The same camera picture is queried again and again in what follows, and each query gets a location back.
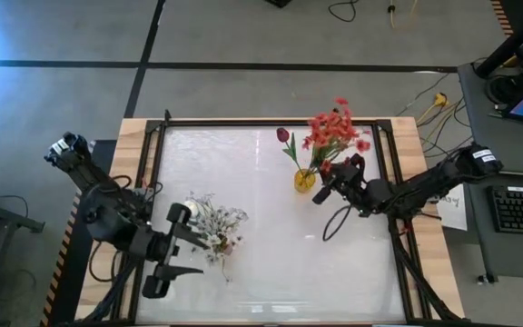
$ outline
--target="black keyboard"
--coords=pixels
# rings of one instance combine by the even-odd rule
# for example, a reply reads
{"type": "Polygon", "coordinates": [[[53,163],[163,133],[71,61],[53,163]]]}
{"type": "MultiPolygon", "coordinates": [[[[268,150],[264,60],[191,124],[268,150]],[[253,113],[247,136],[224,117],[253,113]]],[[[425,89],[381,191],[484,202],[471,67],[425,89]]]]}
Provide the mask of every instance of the black keyboard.
{"type": "Polygon", "coordinates": [[[523,233],[523,191],[520,190],[523,189],[507,186],[488,188],[488,198],[498,232],[523,233]]]}

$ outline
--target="black metal frame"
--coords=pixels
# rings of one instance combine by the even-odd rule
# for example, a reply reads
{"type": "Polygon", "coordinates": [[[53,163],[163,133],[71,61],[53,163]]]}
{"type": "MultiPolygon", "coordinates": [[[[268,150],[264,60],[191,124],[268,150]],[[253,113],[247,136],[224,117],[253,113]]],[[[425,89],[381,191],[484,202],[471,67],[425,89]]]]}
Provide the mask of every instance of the black metal frame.
{"type": "MultiPolygon", "coordinates": [[[[353,124],[361,126],[369,126],[372,128],[374,147],[377,153],[377,159],[379,162],[379,169],[381,177],[388,179],[389,175],[387,174],[387,166],[385,163],[385,156],[382,151],[382,142],[380,138],[380,129],[384,131],[387,135],[387,141],[389,143],[390,149],[390,159],[392,161],[393,172],[395,174],[396,182],[402,182],[402,175],[400,170],[399,163],[399,154],[397,152],[397,147],[394,140],[394,134],[392,131],[392,125],[390,120],[353,120],[353,124]]],[[[307,121],[303,118],[287,120],[287,119],[206,119],[206,120],[171,120],[171,116],[167,111],[165,113],[164,120],[149,120],[147,121],[145,127],[145,134],[143,139],[143,148],[141,151],[141,158],[139,163],[139,168],[137,171],[135,186],[142,186],[142,176],[145,175],[145,169],[147,164],[147,158],[149,154],[149,149],[151,146],[151,139],[153,133],[158,132],[157,145],[156,145],[156,154],[153,161],[153,171],[151,174],[151,183],[155,183],[158,178],[159,168],[161,159],[163,156],[163,146],[164,146],[164,134],[167,127],[215,127],[215,126],[304,126],[307,125],[307,121]]],[[[408,233],[408,244],[409,244],[409,253],[411,258],[413,258],[415,264],[419,269],[421,269],[419,252],[417,249],[417,242],[415,240],[414,233],[408,233]]],[[[401,294],[401,300],[403,301],[403,310],[405,313],[406,322],[411,322],[416,320],[415,314],[413,312],[413,305],[410,298],[410,290],[407,281],[407,272],[404,265],[398,260],[395,260],[397,265],[397,275],[399,278],[399,288],[401,294]]],[[[143,263],[137,266],[134,273],[133,280],[133,291],[132,299],[130,301],[130,308],[126,319],[120,319],[121,307],[123,303],[123,295],[119,294],[118,300],[116,301],[113,311],[111,312],[111,322],[114,323],[126,323],[135,325],[136,321],[136,311],[138,309],[138,301],[140,296],[140,290],[142,285],[143,278],[143,263]]],[[[419,291],[419,301],[421,304],[421,310],[423,319],[431,319],[430,309],[428,301],[422,296],[419,291]]]]}

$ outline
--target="desk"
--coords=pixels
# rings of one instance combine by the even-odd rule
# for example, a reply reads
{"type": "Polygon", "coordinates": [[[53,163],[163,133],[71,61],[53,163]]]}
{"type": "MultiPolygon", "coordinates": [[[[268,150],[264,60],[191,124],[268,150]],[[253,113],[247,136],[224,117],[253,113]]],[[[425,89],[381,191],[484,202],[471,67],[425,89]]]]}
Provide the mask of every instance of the desk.
{"type": "MultiPolygon", "coordinates": [[[[494,104],[484,95],[485,80],[477,77],[470,64],[458,68],[467,105],[471,131],[476,142],[491,149],[504,164],[504,172],[523,173],[523,123],[493,116],[494,104]]],[[[475,185],[469,191],[472,217],[478,230],[486,273],[523,277],[523,235],[497,233],[488,207],[485,188],[489,185],[523,186],[523,176],[502,174],[475,185]]]]}
{"type": "MultiPolygon", "coordinates": [[[[414,119],[410,117],[390,119],[395,134],[403,178],[410,178],[417,173],[423,172],[427,169],[427,166],[419,143],[419,134],[414,119]]],[[[126,174],[132,176],[132,178],[136,176],[146,122],[146,119],[123,120],[114,153],[111,175],[126,174]]],[[[149,152],[149,163],[153,161],[153,156],[154,149],[152,148],[149,152]]],[[[152,167],[147,167],[145,175],[149,176],[151,171],[152,167]]],[[[426,211],[435,213],[435,208],[430,206],[426,208],[426,211]]],[[[448,307],[457,315],[463,316],[459,292],[453,276],[440,221],[421,216],[414,220],[414,229],[416,231],[423,272],[431,286],[448,307]]],[[[103,244],[101,246],[94,258],[94,270],[97,274],[102,276],[109,275],[113,252],[114,248],[111,245],[103,244]]],[[[83,318],[90,313],[109,288],[109,283],[96,282],[92,276],[86,273],[76,319],[83,318]]],[[[415,294],[416,291],[414,291],[412,284],[410,288],[412,290],[411,294],[415,294]]],[[[125,296],[124,299],[122,315],[128,313],[128,301],[130,301],[128,296],[125,296]]]]}

